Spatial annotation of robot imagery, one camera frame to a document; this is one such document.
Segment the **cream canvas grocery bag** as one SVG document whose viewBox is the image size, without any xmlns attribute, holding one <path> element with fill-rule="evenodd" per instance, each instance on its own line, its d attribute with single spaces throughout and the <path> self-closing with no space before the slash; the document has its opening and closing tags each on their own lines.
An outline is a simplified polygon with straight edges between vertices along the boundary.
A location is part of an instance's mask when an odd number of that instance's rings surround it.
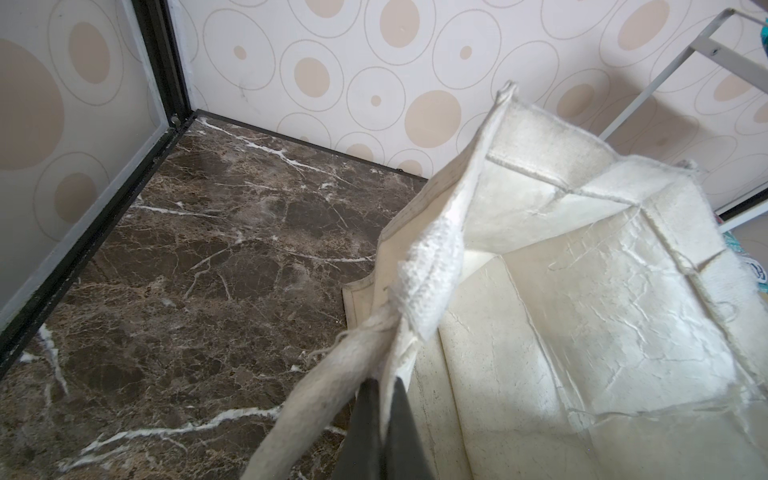
<svg viewBox="0 0 768 480">
<path fill-rule="evenodd" d="M 622 156 L 507 83 L 343 288 L 348 328 L 247 479 L 284 479 L 365 380 L 425 477 L 763 479 L 767 304 L 691 166 Z"/>
</svg>

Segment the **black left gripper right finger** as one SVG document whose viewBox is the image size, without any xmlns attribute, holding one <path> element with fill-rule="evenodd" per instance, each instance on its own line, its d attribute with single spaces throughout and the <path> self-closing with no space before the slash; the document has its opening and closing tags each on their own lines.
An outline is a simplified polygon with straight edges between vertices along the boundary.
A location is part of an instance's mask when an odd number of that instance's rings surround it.
<svg viewBox="0 0 768 480">
<path fill-rule="evenodd" d="M 394 385 L 390 420 L 383 447 L 383 478 L 432 480 L 403 381 Z"/>
</svg>

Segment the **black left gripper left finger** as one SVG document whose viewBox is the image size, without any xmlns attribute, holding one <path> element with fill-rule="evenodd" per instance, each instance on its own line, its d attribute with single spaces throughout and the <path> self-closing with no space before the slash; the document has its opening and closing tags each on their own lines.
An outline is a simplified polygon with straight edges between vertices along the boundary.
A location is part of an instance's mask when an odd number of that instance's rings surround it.
<svg viewBox="0 0 768 480">
<path fill-rule="evenodd" d="M 347 436 L 331 476 L 333 480 L 381 478 L 379 429 L 379 383 L 366 379 L 356 396 Z"/>
</svg>

